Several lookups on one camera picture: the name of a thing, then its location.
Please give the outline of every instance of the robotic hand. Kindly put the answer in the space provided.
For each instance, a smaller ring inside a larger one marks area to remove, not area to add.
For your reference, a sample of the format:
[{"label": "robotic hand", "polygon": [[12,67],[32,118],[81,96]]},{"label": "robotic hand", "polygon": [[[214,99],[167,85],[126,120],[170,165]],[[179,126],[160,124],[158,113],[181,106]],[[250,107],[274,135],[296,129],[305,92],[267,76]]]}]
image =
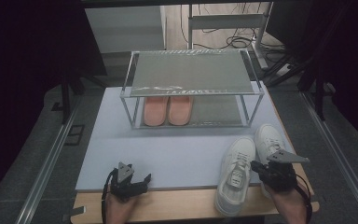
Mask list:
[{"label": "robotic hand", "polygon": [[105,217],[105,198],[108,193],[109,180],[110,182],[110,193],[115,195],[123,203],[127,202],[130,197],[140,195],[147,192],[147,184],[151,180],[151,174],[149,174],[144,181],[138,183],[131,183],[134,170],[132,165],[125,165],[120,162],[118,168],[115,168],[107,177],[106,183],[103,187],[102,196],[102,217],[103,223],[106,223]]},{"label": "robotic hand", "polygon": [[276,192],[285,192],[292,189],[303,197],[307,208],[307,223],[310,222],[312,215],[312,205],[310,204],[310,190],[308,195],[297,184],[297,174],[293,168],[293,162],[310,162],[307,158],[299,157],[285,150],[278,150],[274,154],[267,157],[269,160],[267,165],[263,165],[258,161],[252,161],[252,170],[258,173],[258,176],[264,184],[270,186]]}]

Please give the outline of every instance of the black fabric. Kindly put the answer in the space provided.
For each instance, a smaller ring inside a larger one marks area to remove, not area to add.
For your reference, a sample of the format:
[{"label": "black fabric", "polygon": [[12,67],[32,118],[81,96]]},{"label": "black fabric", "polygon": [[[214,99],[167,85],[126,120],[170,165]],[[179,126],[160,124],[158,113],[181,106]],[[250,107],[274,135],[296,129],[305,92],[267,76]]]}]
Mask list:
[{"label": "black fabric", "polygon": [[63,74],[105,75],[77,0],[0,1],[0,180]]},{"label": "black fabric", "polygon": [[353,2],[324,56],[326,81],[337,90],[333,102],[358,131],[358,1]]}]

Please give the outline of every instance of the metal frame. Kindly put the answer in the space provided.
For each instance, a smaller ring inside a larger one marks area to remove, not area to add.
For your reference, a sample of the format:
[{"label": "metal frame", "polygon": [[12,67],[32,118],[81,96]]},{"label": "metal frame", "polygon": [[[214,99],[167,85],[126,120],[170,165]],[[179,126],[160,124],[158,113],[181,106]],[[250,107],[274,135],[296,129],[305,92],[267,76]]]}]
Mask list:
[{"label": "metal frame", "polygon": [[235,28],[259,28],[257,38],[252,41],[252,48],[255,52],[258,63],[262,70],[269,66],[264,59],[260,49],[261,39],[266,31],[269,13],[272,9],[272,2],[268,3],[263,14],[246,15],[207,15],[193,16],[193,5],[188,5],[188,43],[187,48],[193,49],[193,30],[201,29],[235,29]]}]

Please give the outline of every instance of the human hand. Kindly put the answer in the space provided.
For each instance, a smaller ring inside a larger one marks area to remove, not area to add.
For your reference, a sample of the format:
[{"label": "human hand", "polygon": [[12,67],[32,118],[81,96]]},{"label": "human hand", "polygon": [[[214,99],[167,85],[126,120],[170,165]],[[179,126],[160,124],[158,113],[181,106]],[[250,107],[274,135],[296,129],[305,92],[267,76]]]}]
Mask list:
[{"label": "human hand", "polygon": [[130,218],[137,201],[138,196],[122,202],[115,195],[107,193],[105,198],[106,224],[124,224]]},{"label": "human hand", "polygon": [[[306,188],[298,183],[302,190],[307,192]],[[303,197],[292,189],[287,192],[276,192],[268,185],[265,185],[266,191],[271,195],[272,201],[278,212],[289,224],[302,224],[307,221],[307,208]]]}]

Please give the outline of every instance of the pair of slippers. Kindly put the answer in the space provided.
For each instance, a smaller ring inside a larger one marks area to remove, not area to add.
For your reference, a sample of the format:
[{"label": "pair of slippers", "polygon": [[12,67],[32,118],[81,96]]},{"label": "pair of slippers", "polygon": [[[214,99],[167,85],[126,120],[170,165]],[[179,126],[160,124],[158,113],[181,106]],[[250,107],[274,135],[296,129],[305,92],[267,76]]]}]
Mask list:
[{"label": "pair of slippers", "polygon": [[146,97],[144,109],[144,123],[147,126],[159,126],[164,123],[167,117],[168,122],[173,125],[185,125],[190,121],[193,97],[190,96],[164,96]]}]

